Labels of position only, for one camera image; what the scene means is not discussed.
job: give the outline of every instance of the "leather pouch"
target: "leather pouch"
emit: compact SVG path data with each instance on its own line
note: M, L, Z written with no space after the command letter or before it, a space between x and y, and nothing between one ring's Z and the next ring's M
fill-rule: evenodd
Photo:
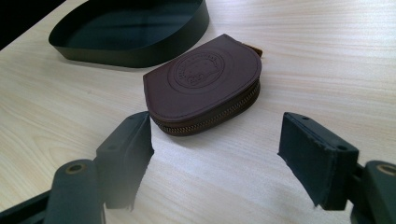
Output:
M260 93L261 54L221 35L145 74L151 118L165 133L182 136L242 113Z

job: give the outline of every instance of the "black tray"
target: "black tray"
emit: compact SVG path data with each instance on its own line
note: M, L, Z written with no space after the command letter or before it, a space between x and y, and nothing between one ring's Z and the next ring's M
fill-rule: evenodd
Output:
M49 42L69 60L149 67L192 47L208 23L205 0L89 0L53 28Z

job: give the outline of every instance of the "light wood surface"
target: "light wood surface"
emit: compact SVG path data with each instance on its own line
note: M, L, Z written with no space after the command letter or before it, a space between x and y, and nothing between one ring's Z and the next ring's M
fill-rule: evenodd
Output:
M349 223L350 203L315 208L276 155L282 116L321 123L361 151L361 164L396 162L395 2L206 2L211 22L194 47L228 34L263 49L261 95L198 135L152 123L155 154L134 211L106 210L107 223ZM153 67L71 62L49 44L81 3L67 0L0 51L0 211L48 190L57 168L93 159L126 117L147 110L142 76Z

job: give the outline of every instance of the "embossed logo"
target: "embossed logo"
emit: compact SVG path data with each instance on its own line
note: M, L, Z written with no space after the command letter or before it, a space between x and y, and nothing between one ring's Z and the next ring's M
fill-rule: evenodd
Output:
M180 61L174 73L178 85L199 89L215 82L224 70L224 60L214 52L200 52Z

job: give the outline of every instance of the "black plastic part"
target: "black plastic part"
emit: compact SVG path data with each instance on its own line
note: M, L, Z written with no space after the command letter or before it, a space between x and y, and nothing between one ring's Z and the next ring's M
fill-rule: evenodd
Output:
M105 223L98 176L93 161L71 161L53 178L45 224Z
M47 202L50 192L44 192L23 203L19 203L0 213L2 224L40 224L46 215Z
M373 211L376 223L396 223L396 165L369 161L363 170L361 183Z
M149 112L125 119L99 146L94 161L107 208L134 207L134 198L153 154Z
M303 184L315 205L344 210L346 183L359 151L314 120L285 113L278 155Z
M208 24L205 0L91 0L63 18L49 42L69 60L149 67L191 48Z
M353 210L350 215L352 224L375 224L373 211L367 201L366 192L362 184L364 168L357 164L353 175L346 182L346 194L353 203Z

